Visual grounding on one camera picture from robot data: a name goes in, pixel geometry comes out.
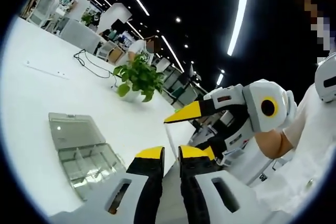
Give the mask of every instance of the white desk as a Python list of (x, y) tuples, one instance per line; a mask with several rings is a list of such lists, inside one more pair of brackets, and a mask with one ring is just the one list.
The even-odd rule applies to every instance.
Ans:
[[(22, 19), (13, 24), (4, 47), (0, 98), (5, 151), (18, 182), (48, 216), (73, 211), (82, 204), (58, 162), (49, 112), (92, 116), (127, 166), (142, 149), (159, 145), (166, 150), (165, 174), (175, 162), (162, 123), (174, 108), (158, 93), (149, 103), (141, 103), (141, 97), (135, 103), (121, 101), (110, 88), (114, 78), (98, 78), (82, 67), (73, 57), (78, 51)], [(106, 74), (82, 57), (96, 73)], [(114, 68), (95, 56), (88, 57), (105, 68)], [(45, 72), (27, 67), (27, 61)], [(186, 144), (194, 132), (188, 122), (169, 126), (176, 146)]]

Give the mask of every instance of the black cable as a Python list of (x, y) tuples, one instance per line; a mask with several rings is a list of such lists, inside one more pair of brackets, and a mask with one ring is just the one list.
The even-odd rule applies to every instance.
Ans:
[[(92, 65), (96, 66), (97, 68), (100, 68), (100, 69), (105, 70), (106, 72), (109, 73), (109, 75), (108, 75), (107, 77), (105, 77), (105, 76), (100, 76), (99, 74), (93, 72), (91, 69), (89, 69), (87, 66), (85, 66), (85, 62), (84, 62), (84, 60), (79, 56), (79, 55), (82, 54), (82, 53), (84, 53), (86, 59), (87, 59)], [(89, 57), (87, 56), (87, 54), (86, 54), (86, 50), (85, 50), (85, 49), (80, 50), (78, 53), (74, 54), (73, 56), (74, 56), (74, 58), (75, 58), (76, 60), (78, 60), (78, 62), (79, 62), (83, 67), (85, 67), (87, 70), (89, 70), (91, 73), (93, 73), (95, 76), (97, 76), (97, 77), (99, 77), (99, 78), (109, 79), (109, 78), (111, 77), (111, 74), (112, 74), (112, 76), (114, 77), (114, 80), (115, 80), (115, 82), (114, 82), (114, 84), (112, 85), (112, 87), (114, 87), (114, 85), (117, 83), (117, 79), (116, 79), (115, 75), (114, 75), (111, 71), (109, 71), (109, 70), (107, 70), (107, 69), (105, 69), (105, 68), (103, 68), (103, 67), (101, 67), (101, 66), (99, 66), (99, 65), (97, 65), (97, 64), (95, 64), (95, 63), (93, 63), (93, 62), (89, 59)]]

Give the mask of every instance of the white shirt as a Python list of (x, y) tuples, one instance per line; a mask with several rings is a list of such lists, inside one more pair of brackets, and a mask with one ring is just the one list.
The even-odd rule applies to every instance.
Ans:
[(336, 101), (324, 103), (312, 85), (284, 134), (295, 148), (291, 161), (254, 187), (271, 210), (295, 215), (317, 193), (336, 147)]
[(59, 6), (59, 0), (54, 0), (49, 9), (49, 16), (52, 16), (56, 12), (58, 6)]
[(139, 39), (136, 42), (134, 42), (128, 49), (128, 52), (133, 52), (136, 55), (137, 54), (141, 54), (144, 53), (145, 55), (147, 55), (147, 64), (151, 65), (153, 58), (154, 58), (154, 54), (151, 54), (147, 51), (146, 49), (146, 41), (143, 39)]
[(65, 15), (65, 17), (74, 19), (77, 21), (81, 21), (82, 16), (87, 8), (90, 7), (90, 1), (89, 0), (73, 0), (77, 2), (77, 5)]

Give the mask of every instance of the potted plant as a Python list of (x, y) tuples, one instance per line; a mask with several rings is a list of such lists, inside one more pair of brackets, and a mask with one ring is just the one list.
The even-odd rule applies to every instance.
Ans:
[(157, 73), (155, 68), (149, 66), (142, 54), (136, 55), (133, 62), (116, 67), (113, 74), (119, 74), (123, 82), (117, 90), (120, 97), (132, 90), (145, 96), (142, 102), (149, 102), (155, 90), (162, 92), (163, 73)]
[(93, 22), (93, 16), (86, 13), (82, 16), (82, 21), (85, 22), (86, 26), (89, 26)]

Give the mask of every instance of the plastic storage case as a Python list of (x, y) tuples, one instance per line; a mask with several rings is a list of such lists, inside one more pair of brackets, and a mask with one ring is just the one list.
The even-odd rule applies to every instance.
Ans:
[(125, 171), (90, 116), (49, 113), (49, 124), (60, 163), (82, 200), (111, 174)]

